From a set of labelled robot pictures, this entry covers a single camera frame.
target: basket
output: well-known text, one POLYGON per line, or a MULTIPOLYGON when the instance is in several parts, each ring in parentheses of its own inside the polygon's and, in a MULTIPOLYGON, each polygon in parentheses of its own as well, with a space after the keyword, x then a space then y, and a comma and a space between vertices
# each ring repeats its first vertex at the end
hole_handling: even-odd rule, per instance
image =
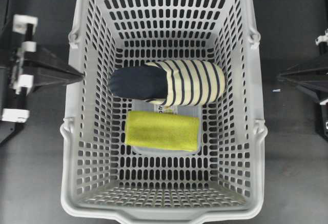
POLYGON ((252 0, 77 0, 67 86, 61 204, 121 223, 203 223, 255 216, 263 203, 260 35, 252 0), (201 107, 201 148, 147 156, 124 144, 133 100, 115 97, 117 68, 164 59, 221 66, 226 90, 201 107))

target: cream and navy striped fabric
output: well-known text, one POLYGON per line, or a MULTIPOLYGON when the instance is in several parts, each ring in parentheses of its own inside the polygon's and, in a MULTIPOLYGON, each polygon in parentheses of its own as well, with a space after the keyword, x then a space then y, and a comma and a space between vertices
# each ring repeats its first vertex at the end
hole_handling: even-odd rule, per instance
POLYGON ((223 94, 224 74, 215 64, 200 60, 166 60, 147 63, 167 73, 166 99, 148 99, 155 105, 195 106, 214 102, 223 94))

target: label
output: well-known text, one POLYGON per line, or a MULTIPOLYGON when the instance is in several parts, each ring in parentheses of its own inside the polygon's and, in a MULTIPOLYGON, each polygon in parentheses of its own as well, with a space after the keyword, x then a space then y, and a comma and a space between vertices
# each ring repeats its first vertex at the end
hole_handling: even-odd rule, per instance
POLYGON ((177 106, 154 105, 154 111, 157 113, 177 114, 178 107, 177 106))

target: yellow-green towel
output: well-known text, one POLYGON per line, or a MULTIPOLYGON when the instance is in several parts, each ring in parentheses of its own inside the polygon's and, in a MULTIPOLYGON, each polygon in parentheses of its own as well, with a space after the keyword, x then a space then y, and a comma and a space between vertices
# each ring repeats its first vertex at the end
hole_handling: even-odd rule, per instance
POLYGON ((197 150, 199 119, 184 115, 129 111, 125 143, 164 150, 197 150))

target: slipper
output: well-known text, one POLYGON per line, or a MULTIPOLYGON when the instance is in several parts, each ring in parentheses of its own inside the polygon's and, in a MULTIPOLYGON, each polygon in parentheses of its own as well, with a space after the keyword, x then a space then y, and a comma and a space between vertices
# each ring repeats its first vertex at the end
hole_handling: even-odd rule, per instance
POLYGON ((200 60, 165 60, 122 68, 116 70, 110 80, 110 90, 114 95, 162 106, 211 103, 222 96, 224 87, 222 70, 215 64, 200 60), (148 67, 147 74, 140 73, 142 67, 148 67), (131 87, 132 92, 123 91, 131 87))

